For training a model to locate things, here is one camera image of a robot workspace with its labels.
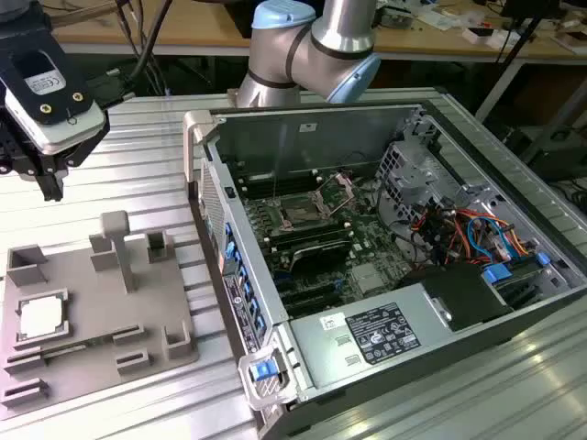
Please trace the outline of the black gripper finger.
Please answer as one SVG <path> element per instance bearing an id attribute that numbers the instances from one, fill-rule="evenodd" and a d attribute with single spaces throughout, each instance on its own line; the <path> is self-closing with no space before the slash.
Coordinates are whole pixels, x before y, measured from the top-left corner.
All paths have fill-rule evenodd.
<path id="1" fill-rule="evenodd" d="M 55 174 L 40 174 L 36 181 L 41 189 L 45 202 L 59 202 L 63 197 L 62 179 Z"/>

